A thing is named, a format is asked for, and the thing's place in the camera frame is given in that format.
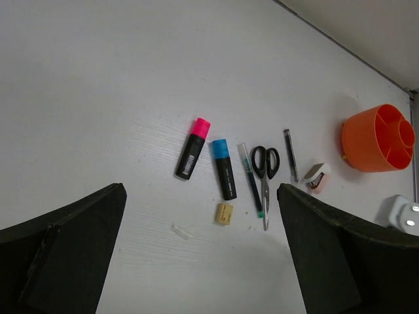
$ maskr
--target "blue highlighter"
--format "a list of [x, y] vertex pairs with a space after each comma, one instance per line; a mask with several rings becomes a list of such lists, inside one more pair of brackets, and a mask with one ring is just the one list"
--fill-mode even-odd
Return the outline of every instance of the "blue highlighter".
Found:
[[227, 141], [225, 139], [218, 139], [213, 141], [212, 145], [223, 198], [226, 201], [233, 200], [237, 198], [237, 193]]

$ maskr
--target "orange desk organizer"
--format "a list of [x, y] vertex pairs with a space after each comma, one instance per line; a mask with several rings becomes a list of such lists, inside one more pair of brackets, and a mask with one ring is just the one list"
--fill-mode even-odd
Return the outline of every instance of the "orange desk organizer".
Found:
[[413, 145], [411, 124], [392, 105], [355, 114], [343, 125], [343, 158], [363, 172], [405, 169], [412, 161]]

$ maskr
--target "scissor blade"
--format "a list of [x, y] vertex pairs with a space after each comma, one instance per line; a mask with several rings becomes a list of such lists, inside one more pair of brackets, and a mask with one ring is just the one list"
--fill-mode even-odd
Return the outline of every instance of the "scissor blade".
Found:
[[263, 203], [263, 214], [264, 214], [263, 229], [265, 231], [268, 231], [268, 227], [269, 227], [269, 216], [268, 216], [268, 211], [269, 211], [269, 186], [268, 186], [268, 182], [266, 181], [266, 177], [265, 177], [265, 180], [263, 181], [262, 188], [263, 188], [262, 203]]

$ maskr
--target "eraser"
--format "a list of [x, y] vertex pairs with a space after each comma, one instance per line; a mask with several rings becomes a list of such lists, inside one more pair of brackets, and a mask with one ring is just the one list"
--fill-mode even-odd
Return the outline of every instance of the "eraser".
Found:
[[233, 214], [233, 206], [226, 204], [226, 203], [220, 203], [218, 204], [217, 208], [217, 214], [215, 216], [215, 221], [220, 224], [230, 224], [231, 216]]

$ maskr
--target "clear plastic piece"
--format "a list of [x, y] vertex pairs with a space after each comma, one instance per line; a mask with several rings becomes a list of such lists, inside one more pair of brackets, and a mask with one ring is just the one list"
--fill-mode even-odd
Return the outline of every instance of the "clear plastic piece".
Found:
[[185, 240], [189, 240], [190, 238], [192, 238], [192, 234], [190, 234], [187, 231], [184, 231], [184, 229], [181, 229], [180, 227], [176, 226], [175, 224], [172, 224], [171, 227], [172, 231], [177, 234], [179, 237], [182, 237]]

